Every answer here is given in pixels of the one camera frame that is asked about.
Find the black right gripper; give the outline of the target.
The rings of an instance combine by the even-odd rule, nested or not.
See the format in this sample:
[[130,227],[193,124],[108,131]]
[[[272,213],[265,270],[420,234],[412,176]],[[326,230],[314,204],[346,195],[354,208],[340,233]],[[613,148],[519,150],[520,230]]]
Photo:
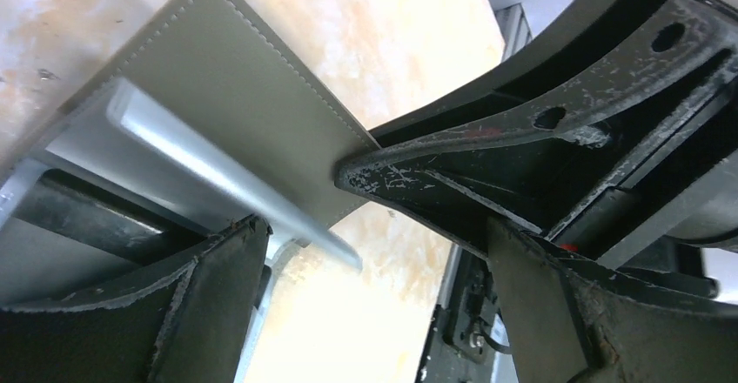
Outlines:
[[705,248],[737,249],[737,10],[666,0],[552,90],[380,144],[339,188],[481,253],[508,220],[607,268],[713,298]]

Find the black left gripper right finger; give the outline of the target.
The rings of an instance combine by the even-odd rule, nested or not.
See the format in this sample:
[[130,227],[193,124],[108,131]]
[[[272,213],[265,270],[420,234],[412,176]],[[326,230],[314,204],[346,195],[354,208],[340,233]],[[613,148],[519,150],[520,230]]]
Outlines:
[[486,242],[519,381],[736,381],[736,306],[608,269],[495,218]]

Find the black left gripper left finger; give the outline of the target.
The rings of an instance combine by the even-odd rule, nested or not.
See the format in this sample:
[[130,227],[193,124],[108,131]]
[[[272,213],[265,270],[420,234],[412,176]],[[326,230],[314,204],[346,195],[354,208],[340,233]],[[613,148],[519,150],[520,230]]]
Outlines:
[[271,234],[251,215],[100,285],[3,306],[2,381],[233,381]]

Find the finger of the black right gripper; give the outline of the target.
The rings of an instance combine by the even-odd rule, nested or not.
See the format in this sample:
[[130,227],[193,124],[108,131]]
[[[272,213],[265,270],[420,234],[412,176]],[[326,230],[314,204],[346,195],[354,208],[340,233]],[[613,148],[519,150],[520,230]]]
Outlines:
[[523,104],[603,57],[665,1],[573,0],[529,44],[492,70],[370,133],[379,144],[399,144]]

